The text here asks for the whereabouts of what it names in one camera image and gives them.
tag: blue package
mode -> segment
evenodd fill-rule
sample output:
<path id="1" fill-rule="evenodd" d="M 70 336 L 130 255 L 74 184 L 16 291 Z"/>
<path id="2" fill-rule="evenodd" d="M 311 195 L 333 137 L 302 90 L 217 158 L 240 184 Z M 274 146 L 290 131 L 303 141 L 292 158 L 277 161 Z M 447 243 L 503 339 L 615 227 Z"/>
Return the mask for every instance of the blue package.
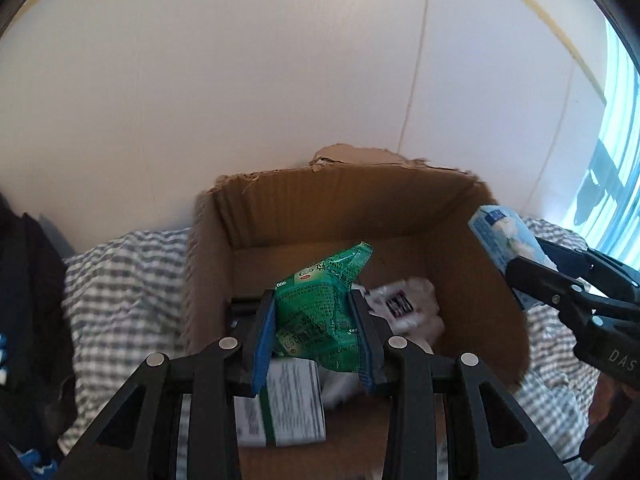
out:
<path id="1" fill-rule="evenodd" d="M 536 237 L 529 231 L 518 214 L 508 207 L 483 205 L 471 217 L 469 228 L 502 275 L 510 260 L 524 256 L 539 264 L 557 270 L 546 256 Z M 540 302 L 518 290 L 514 293 L 524 311 Z"/>

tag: sunlit curtain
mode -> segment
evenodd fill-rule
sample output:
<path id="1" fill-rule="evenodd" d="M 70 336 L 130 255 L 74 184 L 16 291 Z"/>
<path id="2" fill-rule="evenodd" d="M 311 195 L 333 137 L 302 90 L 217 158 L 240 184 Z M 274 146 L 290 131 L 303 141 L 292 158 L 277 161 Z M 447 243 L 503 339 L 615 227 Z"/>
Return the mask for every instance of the sunlit curtain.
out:
<path id="1" fill-rule="evenodd" d="M 599 251 L 640 267 L 638 72 L 607 23 L 607 107 L 600 137 L 564 227 Z"/>

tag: crumpled green wrapper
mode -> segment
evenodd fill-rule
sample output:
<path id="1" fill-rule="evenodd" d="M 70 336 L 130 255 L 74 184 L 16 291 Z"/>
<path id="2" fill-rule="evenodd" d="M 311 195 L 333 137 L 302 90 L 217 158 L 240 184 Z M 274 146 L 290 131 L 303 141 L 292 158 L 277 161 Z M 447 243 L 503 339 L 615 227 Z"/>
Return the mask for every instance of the crumpled green wrapper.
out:
<path id="1" fill-rule="evenodd" d="M 358 370 L 358 332 L 347 294 L 372 253 L 361 242 L 276 285 L 278 355 L 312 359 L 336 372 Z"/>

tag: gingham bedsheet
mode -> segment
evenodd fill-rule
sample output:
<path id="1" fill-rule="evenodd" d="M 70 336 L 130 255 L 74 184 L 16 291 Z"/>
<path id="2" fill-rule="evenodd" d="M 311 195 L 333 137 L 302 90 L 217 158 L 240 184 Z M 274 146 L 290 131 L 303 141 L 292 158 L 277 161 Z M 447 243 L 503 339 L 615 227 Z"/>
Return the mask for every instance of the gingham bedsheet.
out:
<path id="1" fill-rule="evenodd" d="M 535 235 L 569 248 L 582 238 L 545 221 L 525 219 Z M 66 261 L 63 309 L 71 325 L 78 419 L 61 437 L 68 452 L 100 409 L 152 352 L 184 354 L 182 284 L 188 230 L 133 232 Z M 572 353 L 575 339 L 546 305 L 528 313 L 530 369 L 516 400 L 562 459 L 577 453 L 598 372 Z M 185 475 L 183 406 L 177 478 Z M 567 465 L 574 479 L 589 467 Z"/>

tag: dark fabric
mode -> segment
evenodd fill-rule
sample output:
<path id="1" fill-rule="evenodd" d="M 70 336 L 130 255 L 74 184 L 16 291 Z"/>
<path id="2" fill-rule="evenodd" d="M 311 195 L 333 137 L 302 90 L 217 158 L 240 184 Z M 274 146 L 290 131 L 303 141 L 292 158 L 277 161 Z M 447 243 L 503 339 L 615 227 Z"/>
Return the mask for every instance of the dark fabric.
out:
<path id="1" fill-rule="evenodd" d="M 0 386 L 0 434 L 45 459 L 59 453 L 56 441 L 76 418 L 64 279 L 65 266 L 40 225 L 0 201 L 0 333 L 8 369 Z"/>

